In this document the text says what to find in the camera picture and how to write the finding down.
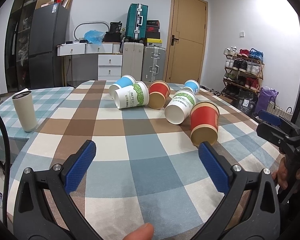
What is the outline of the person's left hand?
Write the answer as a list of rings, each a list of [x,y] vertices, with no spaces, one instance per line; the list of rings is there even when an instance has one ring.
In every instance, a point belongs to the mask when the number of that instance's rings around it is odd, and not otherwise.
[[[140,226],[135,231],[129,233],[123,240],[151,240],[154,235],[154,227],[151,223]]]

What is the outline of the person's right hand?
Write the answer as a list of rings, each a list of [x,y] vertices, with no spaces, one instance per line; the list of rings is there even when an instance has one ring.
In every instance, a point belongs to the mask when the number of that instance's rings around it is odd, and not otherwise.
[[[280,161],[280,164],[279,164],[279,168],[277,171],[275,171],[273,174],[272,174],[272,178],[273,180],[277,180],[277,183],[279,184],[279,186],[285,190],[287,187],[288,187],[288,179],[287,179],[287,176],[288,176],[288,170],[285,166],[285,157],[283,157]],[[300,181],[300,169],[298,169],[297,173],[296,173],[296,179],[298,181]],[[300,190],[300,183],[298,185],[298,188],[296,189],[295,192],[299,191]]]

